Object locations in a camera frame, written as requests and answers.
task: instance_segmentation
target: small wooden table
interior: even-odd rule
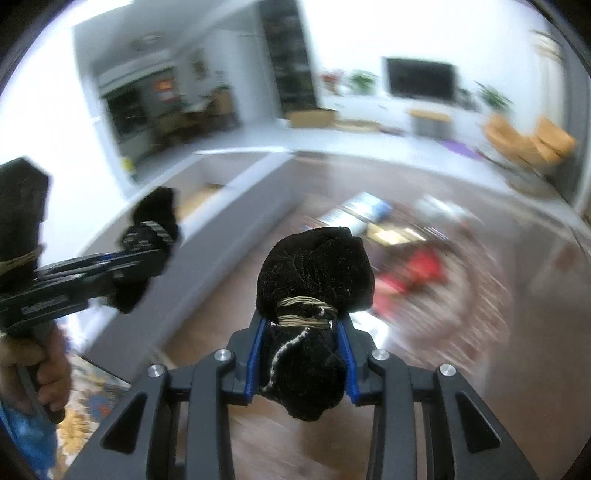
[[[413,118],[413,133],[422,137],[447,140],[450,138],[452,117],[446,113],[412,108],[407,113]]]

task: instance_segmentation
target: black cloth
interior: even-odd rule
[[[256,307],[267,320],[260,393],[305,421],[318,420],[337,405],[346,377],[346,364],[338,353],[338,320],[326,330],[278,326],[277,302],[309,296],[342,315],[370,308],[374,285],[363,242],[348,228],[319,228],[280,240],[263,263],[257,284]],[[302,306],[301,315],[309,314],[309,307]]]
[[[148,226],[142,222],[155,222],[159,224],[172,237],[176,243],[180,237],[180,229],[174,216],[174,190],[158,187],[135,208],[132,219],[134,224],[129,227],[121,237],[123,248],[133,248],[133,245],[124,243],[124,239],[134,233],[139,240],[146,239],[156,248],[170,254],[172,247],[167,245]],[[135,282],[115,282],[115,293],[111,297],[111,305],[122,313],[131,312],[148,290],[149,280]]]
[[[39,246],[50,178],[21,157],[0,166],[0,261],[26,255]],[[0,294],[18,291],[32,280],[37,259],[0,276]]]

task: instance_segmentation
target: string tied around cloth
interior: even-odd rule
[[[13,258],[5,262],[0,262],[0,275],[4,275],[5,273],[10,272],[17,267],[22,267],[23,265],[36,260],[43,253],[43,249],[44,246],[39,245],[35,250],[25,255],[21,255],[20,257]]]
[[[277,323],[281,327],[310,327],[330,329],[330,322],[336,320],[338,310],[314,297],[286,297],[277,302]]]

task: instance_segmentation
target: cardboard box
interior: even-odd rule
[[[325,108],[288,112],[287,119],[292,128],[328,128],[336,120],[336,111]]]

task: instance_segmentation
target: white cabinet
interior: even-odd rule
[[[323,95],[318,103],[323,108],[336,110],[339,118],[343,120],[377,122],[385,127],[401,128],[409,133],[412,131],[411,117],[407,114],[409,109],[418,108],[446,113],[453,120],[454,140],[478,146],[484,139],[481,124],[484,123],[485,116],[451,105],[389,96],[363,95]]]

